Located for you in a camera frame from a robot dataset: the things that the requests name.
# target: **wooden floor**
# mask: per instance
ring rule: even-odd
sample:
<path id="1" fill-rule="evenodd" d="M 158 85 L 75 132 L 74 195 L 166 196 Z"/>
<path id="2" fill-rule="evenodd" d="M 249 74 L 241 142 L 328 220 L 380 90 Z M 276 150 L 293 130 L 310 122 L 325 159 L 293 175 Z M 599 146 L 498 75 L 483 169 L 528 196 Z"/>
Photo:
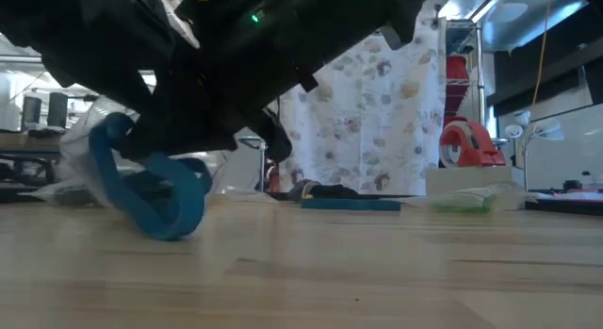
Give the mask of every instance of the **wooden floor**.
<path id="1" fill-rule="evenodd" d="M 0 327 L 603 327 L 603 219 L 213 206 L 182 242 L 0 207 Z"/>

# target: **red tape dispenser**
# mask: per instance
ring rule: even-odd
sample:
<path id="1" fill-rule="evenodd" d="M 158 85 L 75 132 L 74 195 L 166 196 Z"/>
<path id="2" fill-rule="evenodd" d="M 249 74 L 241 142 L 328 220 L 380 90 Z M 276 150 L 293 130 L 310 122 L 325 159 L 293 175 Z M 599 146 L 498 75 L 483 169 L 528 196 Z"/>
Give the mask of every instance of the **red tape dispenser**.
<path id="1" fill-rule="evenodd" d="M 452 122 L 440 138 L 440 160 L 447 168 L 505 165 L 488 131 L 476 122 Z"/>

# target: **yellow cable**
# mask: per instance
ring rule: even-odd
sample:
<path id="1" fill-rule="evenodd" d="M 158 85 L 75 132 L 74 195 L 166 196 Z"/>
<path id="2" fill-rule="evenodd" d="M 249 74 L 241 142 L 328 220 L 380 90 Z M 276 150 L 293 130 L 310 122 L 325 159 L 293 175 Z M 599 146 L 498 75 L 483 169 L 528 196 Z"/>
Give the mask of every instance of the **yellow cable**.
<path id="1" fill-rule="evenodd" d="M 540 50 L 540 65 L 538 66 L 538 78 L 536 79 L 536 88 L 534 89 L 534 97 L 531 101 L 530 108 L 530 123 L 532 118 L 532 112 L 534 107 L 536 106 L 536 101 L 538 100 L 538 90 L 540 89 L 540 82 L 543 78 L 543 67 L 545 63 L 545 50 L 546 50 L 546 36 L 548 35 L 548 20 L 550 19 L 550 6 L 553 0 L 548 0 L 548 4 L 546 5 L 546 18 L 545 18 L 545 34 L 543 35 L 543 46 Z"/>

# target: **floral curtain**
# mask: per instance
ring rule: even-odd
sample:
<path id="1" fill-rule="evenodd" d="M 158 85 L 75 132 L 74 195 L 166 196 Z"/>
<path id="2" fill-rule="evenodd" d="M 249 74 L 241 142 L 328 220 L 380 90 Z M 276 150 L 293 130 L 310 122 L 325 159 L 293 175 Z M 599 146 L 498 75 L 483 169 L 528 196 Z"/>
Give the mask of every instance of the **floral curtain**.
<path id="1" fill-rule="evenodd" d="M 360 193 L 425 194 L 444 120 L 445 31 L 445 21 L 419 19 L 398 51 L 368 37 L 316 74 L 318 88 L 282 97 L 293 155 L 281 165 L 281 190 L 305 178 Z"/>

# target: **white box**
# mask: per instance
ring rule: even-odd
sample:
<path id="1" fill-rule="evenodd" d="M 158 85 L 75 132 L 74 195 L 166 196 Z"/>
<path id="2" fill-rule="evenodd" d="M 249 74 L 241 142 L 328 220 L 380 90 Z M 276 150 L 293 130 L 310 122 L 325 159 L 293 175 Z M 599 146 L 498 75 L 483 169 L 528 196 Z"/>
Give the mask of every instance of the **white box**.
<path id="1" fill-rule="evenodd" d="M 500 182 L 524 186 L 524 171 L 511 166 L 488 168 L 449 168 L 427 171 L 427 195 L 479 188 Z"/>

